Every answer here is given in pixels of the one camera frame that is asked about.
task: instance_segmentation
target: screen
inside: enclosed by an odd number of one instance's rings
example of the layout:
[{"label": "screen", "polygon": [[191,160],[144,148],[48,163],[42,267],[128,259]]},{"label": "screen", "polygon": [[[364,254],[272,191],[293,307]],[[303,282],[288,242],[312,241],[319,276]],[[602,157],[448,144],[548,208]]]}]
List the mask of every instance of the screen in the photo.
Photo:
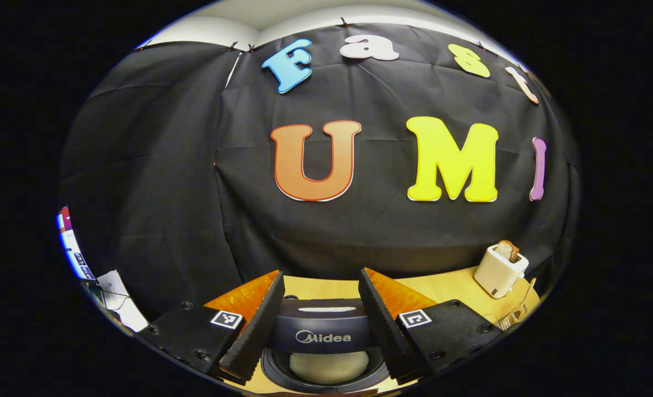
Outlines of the screen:
[{"label": "screen", "polygon": [[72,221],[69,216],[69,207],[62,208],[57,214],[57,226],[60,229],[60,238],[62,239],[62,246],[64,247],[65,254],[69,259],[69,264],[72,266],[74,273],[77,277],[83,280],[93,280],[95,277],[89,269],[87,262],[82,256],[82,252],[77,244],[77,239],[74,237],[72,230]]}]

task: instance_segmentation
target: blue letter f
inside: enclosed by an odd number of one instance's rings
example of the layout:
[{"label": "blue letter f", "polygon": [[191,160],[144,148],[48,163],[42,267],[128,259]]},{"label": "blue letter f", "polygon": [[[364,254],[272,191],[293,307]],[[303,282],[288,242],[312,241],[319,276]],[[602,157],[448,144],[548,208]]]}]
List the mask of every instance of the blue letter f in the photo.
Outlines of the blue letter f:
[{"label": "blue letter f", "polygon": [[[295,85],[298,85],[312,74],[310,68],[300,69],[296,65],[296,63],[302,63],[305,65],[312,60],[309,52],[300,48],[307,47],[311,43],[312,42],[307,39],[299,39],[263,62],[263,67],[270,68],[278,78],[278,81],[280,82],[280,85],[278,86],[279,93],[284,94],[288,92]],[[292,57],[287,56],[290,52],[293,52]]]}]

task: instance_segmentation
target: letter u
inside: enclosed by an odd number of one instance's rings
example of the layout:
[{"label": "letter u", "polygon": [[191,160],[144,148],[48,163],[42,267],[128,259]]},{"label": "letter u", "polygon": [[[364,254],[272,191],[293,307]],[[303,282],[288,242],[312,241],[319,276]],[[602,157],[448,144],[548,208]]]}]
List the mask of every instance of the letter u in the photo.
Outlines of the letter u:
[{"label": "letter u", "polygon": [[304,176],[304,140],[312,135],[306,124],[276,128],[270,134],[275,141],[275,181],[278,188],[294,200],[329,201],[351,186],[354,178],[354,136],[361,131],[356,121],[332,121],[324,124],[331,136],[331,173],[316,181]]}]

